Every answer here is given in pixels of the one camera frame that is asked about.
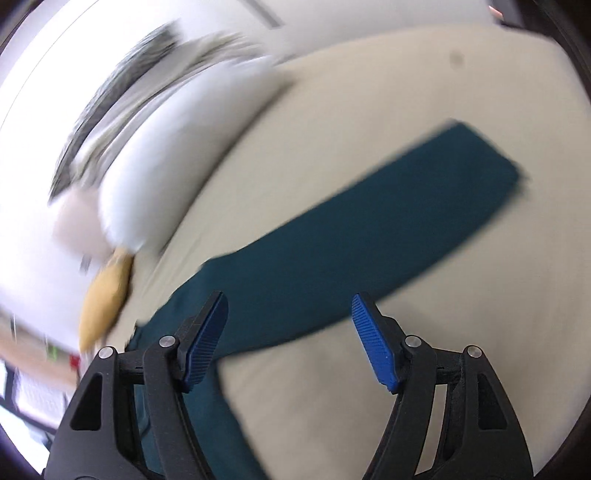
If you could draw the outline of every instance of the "mattress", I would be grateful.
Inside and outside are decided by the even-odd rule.
[[[140,252],[120,351],[208,258],[243,247],[393,154],[465,122],[522,168],[521,191],[455,253],[379,303],[435,348],[482,347],[528,442],[552,457],[591,391],[591,106],[561,48],[501,27],[418,28],[283,65],[291,89],[216,170],[162,257]],[[350,319],[226,358],[226,397],[272,478],[358,479],[390,411]],[[443,414],[436,403],[419,471]]]

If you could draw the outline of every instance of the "yellow pillow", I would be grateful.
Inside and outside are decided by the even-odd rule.
[[[80,314],[80,352],[86,352],[115,323],[125,303],[133,256],[117,248],[90,284]]]

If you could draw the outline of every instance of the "blue gripper pad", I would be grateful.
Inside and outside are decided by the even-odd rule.
[[[396,375],[395,355],[380,332],[370,308],[361,295],[353,297],[351,305],[353,323],[363,343],[365,352],[374,368],[375,376],[390,392],[395,393],[399,384]]]
[[[205,377],[227,320],[228,298],[220,294],[187,351],[185,375],[181,382],[185,393]]]

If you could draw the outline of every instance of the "dark teal fabric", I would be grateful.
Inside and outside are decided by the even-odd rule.
[[[350,315],[355,293],[380,299],[454,250],[517,181],[510,161],[455,124],[254,243],[205,262],[136,331],[128,349],[173,334],[213,290],[222,290],[230,305],[215,359],[320,330]],[[217,479],[266,478],[220,392],[215,366],[185,402]],[[138,408],[143,412],[141,396]],[[144,448],[157,470],[149,436]]]

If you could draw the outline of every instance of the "folded blanket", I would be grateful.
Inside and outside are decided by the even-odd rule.
[[[193,76],[221,61],[262,55],[259,45],[239,34],[215,33],[176,47],[137,80],[86,137],[70,166],[72,183],[97,186],[143,121]]]
[[[128,349],[173,334],[213,290],[230,314],[215,359],[278,345],[350,315],[353,295],[389,295],[476,232],[505,203],[515,166],[455,125],[254,243],[208,260]],[[148,467],[158,471],[141,389],[136,397]],[[266,478],[220,392],[215,365],[184,396],[218,480]]]

